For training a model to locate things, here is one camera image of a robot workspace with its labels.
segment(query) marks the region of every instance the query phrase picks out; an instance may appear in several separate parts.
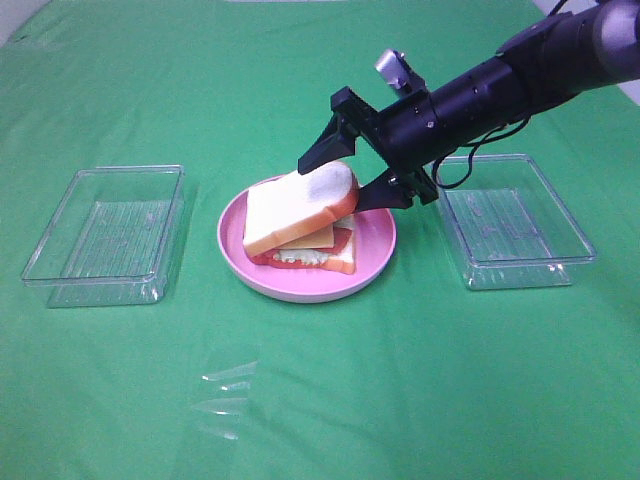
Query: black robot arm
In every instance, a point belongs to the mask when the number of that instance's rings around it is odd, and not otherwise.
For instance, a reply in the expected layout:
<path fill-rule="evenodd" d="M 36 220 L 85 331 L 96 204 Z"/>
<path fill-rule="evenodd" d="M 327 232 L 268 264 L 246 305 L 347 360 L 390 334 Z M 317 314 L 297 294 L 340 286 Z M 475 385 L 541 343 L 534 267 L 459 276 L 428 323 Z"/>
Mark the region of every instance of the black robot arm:
<path fill-rule="evenodd" d="M 403 54 L 387 50 L 376 69 L 399 100 L 377 111 L 348 87 L 336 92 L 333 116 L 298 171 L 354 155 L 362 136 L 388 168 L 361 189 L 358 210 L 408 208 L 416 195 L 426 204 L 438 198 L 437 166 L 458 147 L 479 146 L 475 139 L 507 125 L 519 129 L 582 91 L 640 78 L 639 38 L 640 0 L 601 1 L 546 17 L 434 91 Z M 430 163 L 431 175 L 423 168 Z"/>

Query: cable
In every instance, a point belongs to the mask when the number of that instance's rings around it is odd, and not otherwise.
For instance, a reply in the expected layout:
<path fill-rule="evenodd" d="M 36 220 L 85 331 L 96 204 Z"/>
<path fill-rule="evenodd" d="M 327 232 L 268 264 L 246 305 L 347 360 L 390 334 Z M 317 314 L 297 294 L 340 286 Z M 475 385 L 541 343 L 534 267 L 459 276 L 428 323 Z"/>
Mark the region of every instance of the cable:
<path fill-rule="evenodd" d="M 558 3 L 556 3 L 556 6 L 551 9 L 551 11 L 549 12 L 549 15 L 547 16 L 552 17 L 553 15 L 558 13 L 560 9 L 564 6 L 564 4 L 567 3 L 567 1 L 568 0 L 560 0 Z"/>
<path fill-rule="evenodd" d="M 444 183 L 444 184 L 438 182 L 438 169 L 440 168 L 440 165 L 442 165 L 442 162 L 444 162 L 447 157 L 441 157 L 441 158 L 439 158 L 439 159 L 437 159 L 436 161 L 433 162 L 433 164 L 431 165 L 431 180 L 438 187 L 443 188 L 445 190 L 449 190 L 449 189 L 452 189 L 452 188 L 459 187 L 460 185 L 462 185 L 467 180 L 467 178 L 469 178 L 471 176 L 471 172 L 473 171 L 473 156 L 476 154 L 476 152 L 478 151 L 478 149 L 481 146 L 487 145 L 487 144 L 492 143 L 492 142 L 497 142 L 498 140 L 502 140 L 504 138 L 510 137 L 511 135 L 514 135 L 515 133 L 518 133 L 520 130 L 522 130 L 524 127 L 527 126 L 527 124 L 529 123 L 530 119 L 531 119 L 531 116 L 525 117 L 525 118 L 522 119 L 520 124 L 518 124 L 518 126 L 515 127 L 514 129 L 509 130 L 508 132 L 503 133 L 502 135 L 498 135 L 497 137 L 490 138 L 494 133 L 500 132 L 500 131 L 504 130 L 507 127 L 506 124 L 505 125 L 500 125 L 499 127 L 496 127 L 493 130 L 491 130 L 489 133 L 487 133 L 479 141 L 470 142 L 470 143 L 467 143 L 467 144 L 463 145 L 465 147 L 473 147 L 473 148 L 471 149 L 471 151 L 469 152 L 469 155 L 467 156 L 467 173 L 465 174 L 464 177 L 462 177 L 457 182 Z"/>

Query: bread crust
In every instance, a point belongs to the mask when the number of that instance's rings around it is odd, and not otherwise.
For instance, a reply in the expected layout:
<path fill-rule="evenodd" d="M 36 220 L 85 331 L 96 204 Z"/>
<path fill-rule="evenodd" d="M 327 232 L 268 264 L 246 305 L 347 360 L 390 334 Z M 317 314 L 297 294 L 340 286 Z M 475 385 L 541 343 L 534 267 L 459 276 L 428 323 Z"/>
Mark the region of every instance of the bread crust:
<path fill-rule="evenodd" d="M 244 244 L 245 252 L 249 257 L 260 255 L 267 250 L 278 248 L 280 245 L 295 240 L 296 238 L 331 225 L 342 217 L 353 213 L 358 204 L 358 194 L 358 180 L 352 172 L 351 188 L 341 200 L 324 207 L 320 212 L 293 223 L 286 228 L 275 230 L 255 242 Z"/>

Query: transparent tray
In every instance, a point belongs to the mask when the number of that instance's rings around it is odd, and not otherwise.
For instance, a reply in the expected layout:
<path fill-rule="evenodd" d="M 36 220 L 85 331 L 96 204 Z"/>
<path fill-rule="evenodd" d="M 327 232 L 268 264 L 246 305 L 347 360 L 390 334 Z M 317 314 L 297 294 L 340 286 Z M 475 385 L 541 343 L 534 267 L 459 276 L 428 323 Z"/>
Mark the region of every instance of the transparent tray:
<path fill-rule="evenodd" d="M 159 301 L 179 254 L 183 179 L 180 165 L 78 171 L 23 282 L 52 308 Z"/>
<path fill-rule="evenodd" d="M 464 176 L 467 157 L 450 157 L 440 183 Z M 527 155 L 479 155 L 473 174 L 437 202 L 455 262 L 472 290 L 570 285 L 571 265 L 596 252 Z"/>

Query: pink plate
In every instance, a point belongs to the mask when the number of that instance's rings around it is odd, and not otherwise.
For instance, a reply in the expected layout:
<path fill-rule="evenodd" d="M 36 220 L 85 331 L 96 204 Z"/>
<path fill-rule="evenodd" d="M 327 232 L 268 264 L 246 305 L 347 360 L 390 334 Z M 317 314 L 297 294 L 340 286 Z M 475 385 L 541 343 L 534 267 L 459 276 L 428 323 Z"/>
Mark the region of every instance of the pink plate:
<path fill-rule="evenodd" d="M 236 196 L 220 216 L 218 245 L 233 272 L 249 287 L 287 302 L 319 303 L 346 297 L 369 285 L 384 269 L 396 244 L 396 224 L 387 209 L 357 213 L 356 272 L 322 269 L 279 269 L 255 265 L 242 247 L 247 190 Z"/>

